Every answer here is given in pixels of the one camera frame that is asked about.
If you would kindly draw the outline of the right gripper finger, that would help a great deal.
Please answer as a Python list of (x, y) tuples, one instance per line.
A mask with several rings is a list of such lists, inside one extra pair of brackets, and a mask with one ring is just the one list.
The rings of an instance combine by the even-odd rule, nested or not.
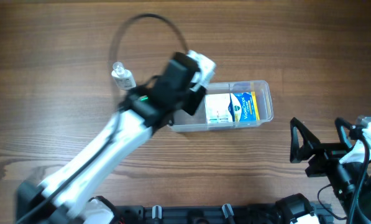
[(308, 160), (318, 150), (320, 140), (296, 117), (290, 121), (291, 145), (290, 162)]
[(348, 135), (346, 134), (346, 130), (350, 131), (352, 129), (352, 124), (343, 118), (336, 118), (334, 124), (340, 143), (345, 145), (348, 149), (352, 149), (353, 145), (350, 143)]

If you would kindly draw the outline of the white medicine box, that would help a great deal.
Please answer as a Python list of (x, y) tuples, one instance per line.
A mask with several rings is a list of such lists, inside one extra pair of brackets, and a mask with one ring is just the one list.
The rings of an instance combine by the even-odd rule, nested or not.
[(206, 121), (208, 124), (233, 122), (229, 93), (205, 96)]

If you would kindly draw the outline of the blue VapoDrops box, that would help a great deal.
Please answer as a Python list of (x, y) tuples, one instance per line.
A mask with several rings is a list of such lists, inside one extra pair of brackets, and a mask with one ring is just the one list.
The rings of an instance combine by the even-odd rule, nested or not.
[(235, 122), (259, 121), (259, 109), (254, 91), (231, 93), (231, 115)]

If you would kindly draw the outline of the white lotion bottle clear cap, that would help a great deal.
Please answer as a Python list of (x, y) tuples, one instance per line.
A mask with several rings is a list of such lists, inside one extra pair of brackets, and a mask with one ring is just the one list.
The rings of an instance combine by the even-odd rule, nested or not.
[(126, 69), (121, 62), (113, 63), (111, 76), (116, 82), (116, 85), (122, 90), (130, 90), (136, 87), (132, 72)]

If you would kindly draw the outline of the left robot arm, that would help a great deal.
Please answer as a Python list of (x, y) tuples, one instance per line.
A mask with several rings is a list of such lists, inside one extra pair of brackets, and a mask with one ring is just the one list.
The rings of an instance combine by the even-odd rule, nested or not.
[(91, 198), (113, 169), (173, 122), (178, 110), (193, 115), (216, 64), (190, 50), (177, 52), (161, 75), (131, 88), (104, 129), (67, 165), (38, 185), (17, 189), (16, 223), (110, 223), (114, 209)]

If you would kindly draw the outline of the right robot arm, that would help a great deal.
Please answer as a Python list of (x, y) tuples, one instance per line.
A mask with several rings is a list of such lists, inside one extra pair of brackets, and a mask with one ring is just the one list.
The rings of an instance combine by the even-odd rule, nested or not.
[(290, 121), (290, 162), (308, 161), (308, 177), (327, 177), (347, 223), (371, 223), (371, 116), (352, 124), (336, 118), (339, 142), (321, 142), (300, 120)]

